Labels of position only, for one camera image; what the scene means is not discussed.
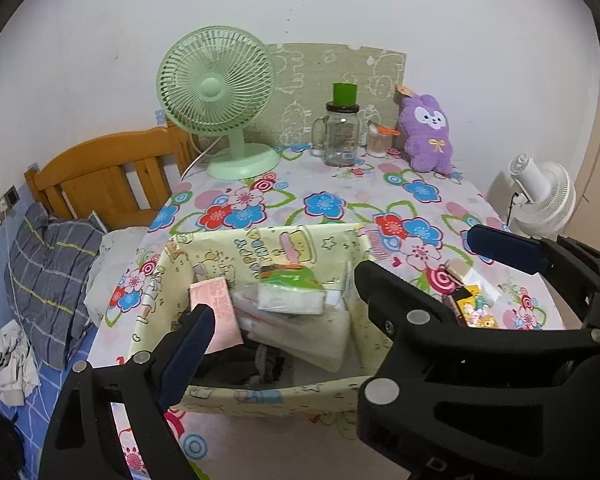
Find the purple rabbit plush toy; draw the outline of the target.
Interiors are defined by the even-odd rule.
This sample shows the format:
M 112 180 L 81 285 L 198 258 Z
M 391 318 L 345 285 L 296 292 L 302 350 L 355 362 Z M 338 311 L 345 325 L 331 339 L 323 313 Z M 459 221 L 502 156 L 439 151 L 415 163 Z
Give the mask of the purple rabbit plush toy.
M 398 126 L 404 135 L 404 152 L 413 170 L 445 176 L 452 174 L 449 123 L 434 96 L 401 96 Z

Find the green tissue pack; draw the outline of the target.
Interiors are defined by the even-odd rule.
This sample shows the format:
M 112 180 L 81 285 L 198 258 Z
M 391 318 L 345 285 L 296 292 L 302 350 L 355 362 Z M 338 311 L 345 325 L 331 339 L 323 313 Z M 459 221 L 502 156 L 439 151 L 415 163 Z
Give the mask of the green tissue pack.
M 259 310 L 284 315 L 321 315 L 326 290 L 313 271 L 300 264 L 271 264 L 260 270 Z

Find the yellow cartoon fabric storage box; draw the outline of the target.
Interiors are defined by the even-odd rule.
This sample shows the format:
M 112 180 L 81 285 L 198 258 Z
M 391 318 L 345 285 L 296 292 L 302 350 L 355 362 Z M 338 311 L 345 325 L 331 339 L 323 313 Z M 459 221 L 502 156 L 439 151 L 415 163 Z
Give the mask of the yellow cartoon fabric storage box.
M 354 286 L 355 267 L 373 257 L 356 223 L 266 226 L 174 234 L 144 287 L 129 352 L 154 350 L 189 308 L 189 289 L 224 278 L 242 336 L 279 350 L 282 376 L 272 385 L 231 380 L 227 365 L 194 379 L 178 408 L 233 415 L 328 414 L 352 411 L 358 387 L 373 375 L 391 342 L 367 317 Z M 265 266 L 312 271 L 327 292 L 322 314 L 280 314 L 257 306 Z

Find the yellow cartoon pouch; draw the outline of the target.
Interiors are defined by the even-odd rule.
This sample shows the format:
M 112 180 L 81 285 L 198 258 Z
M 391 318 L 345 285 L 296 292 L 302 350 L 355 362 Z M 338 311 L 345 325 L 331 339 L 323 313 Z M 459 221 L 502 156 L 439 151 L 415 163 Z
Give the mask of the yellow cartoon pouch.
M 472 328 L 498 328 L 491 307 L 476 285 L 457 287 L 444 297 L 443 303 L 454 312 L 460 325 Z

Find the floral tablecloth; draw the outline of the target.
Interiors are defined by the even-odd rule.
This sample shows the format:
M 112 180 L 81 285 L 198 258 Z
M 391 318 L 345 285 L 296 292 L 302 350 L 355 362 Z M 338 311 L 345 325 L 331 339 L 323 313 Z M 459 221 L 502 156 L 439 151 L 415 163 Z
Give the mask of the floral tablecloth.
M 281 150 L 277 166 L 253 178 L 216 180 L 203 162 L 190 170 L 145 226 L 147 233 L 99 325 L 91 364 L 120 364 L 132 356 L 144 287 L 172 235 L 334 223 L 366 229 L 372 260 L 434 299 L 448 296 L 455 286 L 445 263 L 465 261 L 498 292 L 490 306 L 498 328 L 559 330 L 564 325 L 542 278 L 470 250 L 470 228 L 500 228 L 502 220 L 458 172 L 420 174 L 394 155 L 329 167 L 307 145 L 298 145 Z M 401 473 L 358 440 L 355 408 L 254 416 L 189 412 L 175 404 L 166 421 L 203 479 L 390 479 Z

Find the crumpled white cloth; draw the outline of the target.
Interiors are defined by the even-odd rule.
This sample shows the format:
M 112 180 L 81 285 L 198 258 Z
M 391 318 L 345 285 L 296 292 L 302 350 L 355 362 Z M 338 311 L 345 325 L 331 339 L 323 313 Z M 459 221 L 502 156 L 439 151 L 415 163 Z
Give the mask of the crumpled white cloth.
M 19 408 L 39 385 L 30 342 L 18 322 L 11 320 L 0 328 L 0 401 Z

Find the pink paper packet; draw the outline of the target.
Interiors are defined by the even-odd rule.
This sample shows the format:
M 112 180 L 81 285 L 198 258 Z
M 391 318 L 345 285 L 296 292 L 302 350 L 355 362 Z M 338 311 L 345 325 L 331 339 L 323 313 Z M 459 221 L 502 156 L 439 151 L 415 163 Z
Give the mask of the pink paper packet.
M 215 328 L 207 354 L 233 348 L 244 342 L 225 278 L 210 278 L 191 284 L 189 301 L 192 309 L 197 304 L 206 304 L 214 313 Z

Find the clear plastic packet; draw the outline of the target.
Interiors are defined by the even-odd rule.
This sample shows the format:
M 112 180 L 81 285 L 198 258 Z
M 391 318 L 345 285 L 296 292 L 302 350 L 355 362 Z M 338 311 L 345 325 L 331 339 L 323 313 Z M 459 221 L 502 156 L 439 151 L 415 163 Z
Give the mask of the clear plastic packet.
M 275 346 L 331 373 L 342 367 L 351 325 L 342 301 L 336 307 L 326 306 L 321 315 L 284 315 L 259 310 L 253 286 L 231 290 L 230 299 L 235 314 L 245 311 L 275 321 L 274 326 L 259 325 L 250 339 Z

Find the wall power socket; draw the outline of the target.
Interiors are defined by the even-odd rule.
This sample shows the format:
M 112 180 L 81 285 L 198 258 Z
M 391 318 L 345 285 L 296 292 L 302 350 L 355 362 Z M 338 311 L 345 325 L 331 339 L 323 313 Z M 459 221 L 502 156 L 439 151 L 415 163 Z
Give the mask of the wall power socket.
M 5 194 L 0 198 L 0 221 L 14 209 L 20 201 L 20 195 L 15 185 L 12 185 Z

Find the green cartoon board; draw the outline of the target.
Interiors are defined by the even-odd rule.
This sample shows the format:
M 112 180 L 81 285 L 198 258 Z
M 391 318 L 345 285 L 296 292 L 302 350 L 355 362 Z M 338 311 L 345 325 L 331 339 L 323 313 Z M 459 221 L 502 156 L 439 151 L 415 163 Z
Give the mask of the green cartoon board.
M 345 44 L 271 44 L 275 87 L 266 109 L 246 130 L 247 139 L 270 145 L 308 144 L 314 120 L 326 112 L 334 84 L 358 88 L 358 116 L 363 122 L 392 127 L 394 102 L 402 84 L 406 54 Z

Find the green desk fan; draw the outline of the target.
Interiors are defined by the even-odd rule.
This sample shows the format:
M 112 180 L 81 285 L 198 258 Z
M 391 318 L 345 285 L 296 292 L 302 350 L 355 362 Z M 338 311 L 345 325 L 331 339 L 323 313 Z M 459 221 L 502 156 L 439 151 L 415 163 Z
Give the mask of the green desk fan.
M 250 32 L 223 25 L 190 32 L 164 55 L 156 90 L 166 118 L 178 128 L 227 140 L 228 147 L 209 162 L 210 177 L 242 180 L 277 166 L 273 148 L 245 140 L 245 128 L 274 90 L 268 48 Z

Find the wooden bed headboard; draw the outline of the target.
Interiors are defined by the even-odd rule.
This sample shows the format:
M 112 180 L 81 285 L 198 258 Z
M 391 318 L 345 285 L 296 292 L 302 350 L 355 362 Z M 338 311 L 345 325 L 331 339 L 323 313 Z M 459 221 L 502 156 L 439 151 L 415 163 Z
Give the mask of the wooden bed headboard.
M 179 172 L 194 160 L 188 133 L 176 125 L 111 133 L 82 142 L 24 180 L 33 199 L 61 219 L 97 214 L 108 228 L 149 226 L 173 194 L 163 159 Z

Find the glass mason jar mug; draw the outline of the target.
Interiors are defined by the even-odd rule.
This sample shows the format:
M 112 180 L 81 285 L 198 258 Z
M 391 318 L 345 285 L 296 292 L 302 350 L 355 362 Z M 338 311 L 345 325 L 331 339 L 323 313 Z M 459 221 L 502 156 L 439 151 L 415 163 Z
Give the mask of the glass mason jar mug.
M 311 153 L 326 166 L 352 167 L 358 157 L 361 134 L 360 107 L 326 104 L 326 113 L 312 125 Z

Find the black umbrella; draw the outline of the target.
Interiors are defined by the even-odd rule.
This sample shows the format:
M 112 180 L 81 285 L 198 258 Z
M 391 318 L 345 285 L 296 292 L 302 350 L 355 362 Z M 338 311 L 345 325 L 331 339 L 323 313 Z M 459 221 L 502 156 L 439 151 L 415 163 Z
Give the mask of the black umbrella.
M 249 338 L 259 325 L 274 326 L 275 321 L 245 311 L 238 311 L 236 318 L 244 342 L 220 352 L 206 353 L 189 379 L 189 385 L 261 389 L 279 381 L 286 365 L 286 354 L 282 349 Z

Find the grey plaid pillow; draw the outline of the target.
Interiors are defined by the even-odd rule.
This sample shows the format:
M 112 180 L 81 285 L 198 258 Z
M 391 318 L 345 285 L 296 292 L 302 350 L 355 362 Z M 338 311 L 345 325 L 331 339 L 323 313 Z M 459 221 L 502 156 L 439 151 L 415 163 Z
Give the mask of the grey plaid pillow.
M 66 368 L 91 325 L 84 298 L 103 236 L 93 221 L 58 219 L 34 203 L 10 245 L 9 307 L 38 362 L 54 370 Z

